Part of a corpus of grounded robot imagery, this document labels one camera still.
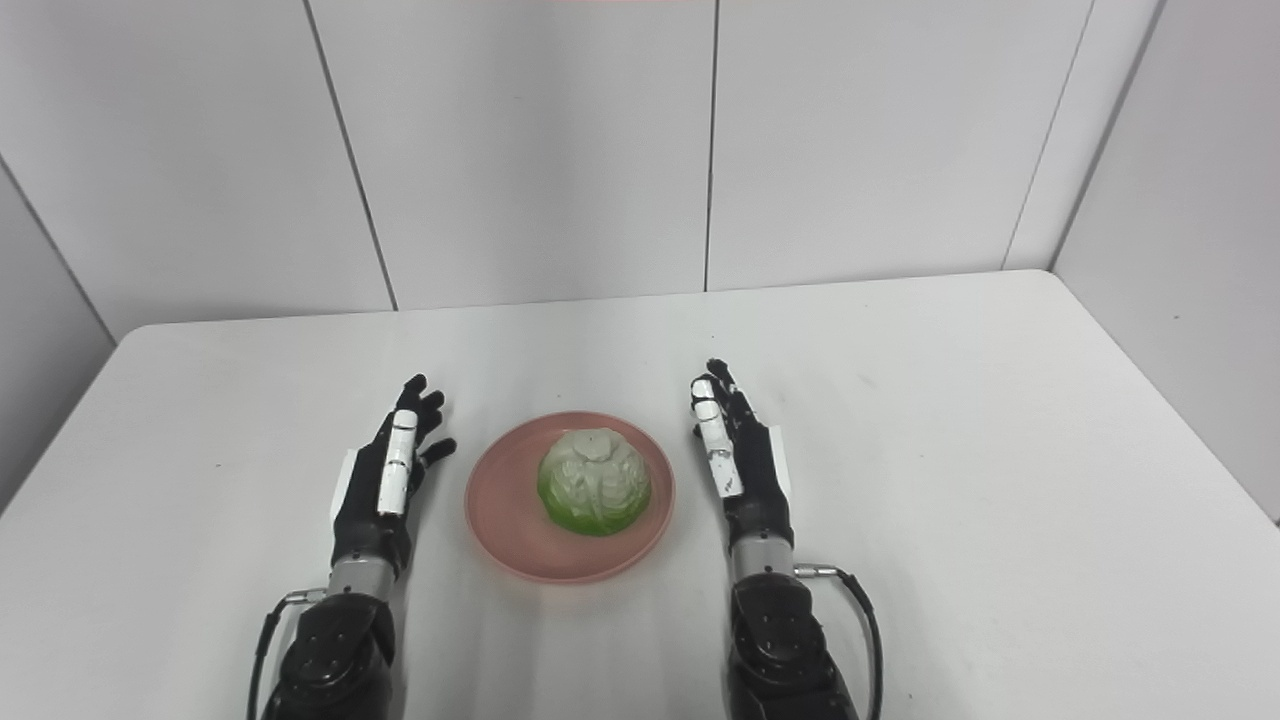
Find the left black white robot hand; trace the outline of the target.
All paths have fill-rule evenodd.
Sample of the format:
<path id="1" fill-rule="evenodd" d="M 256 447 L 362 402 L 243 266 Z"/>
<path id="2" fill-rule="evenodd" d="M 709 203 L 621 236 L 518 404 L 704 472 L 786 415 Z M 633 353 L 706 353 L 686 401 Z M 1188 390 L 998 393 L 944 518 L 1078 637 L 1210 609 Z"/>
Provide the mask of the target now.
<path id="1" fill-rule="evenodd" d="M 356 452 L 332 523 L 332 569 L 360 559 L 387 562 L 394 575 L 406 568 L 412 552 L 411 501 L 428 471 L 457 450 L 452 438 L 422 446 L 442 427 L 444 404 L 444 393 L 429 389 L 424 374 L 411 377 L 372 439 Z"/>

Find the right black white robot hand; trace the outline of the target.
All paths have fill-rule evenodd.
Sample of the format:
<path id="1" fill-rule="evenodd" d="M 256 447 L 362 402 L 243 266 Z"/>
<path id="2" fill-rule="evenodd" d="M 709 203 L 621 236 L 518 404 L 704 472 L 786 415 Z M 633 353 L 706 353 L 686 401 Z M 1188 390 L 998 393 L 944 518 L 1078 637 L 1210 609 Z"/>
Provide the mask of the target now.
<path id="1" fill-rule="evenodd" d="M 707 360 L 705 372 L 690 384 L 690 407 L 695 418 L 692 433 L 701 441 L 730 543 L 773 537 L 794 546 L 774 438 L 726 361 Z"/>

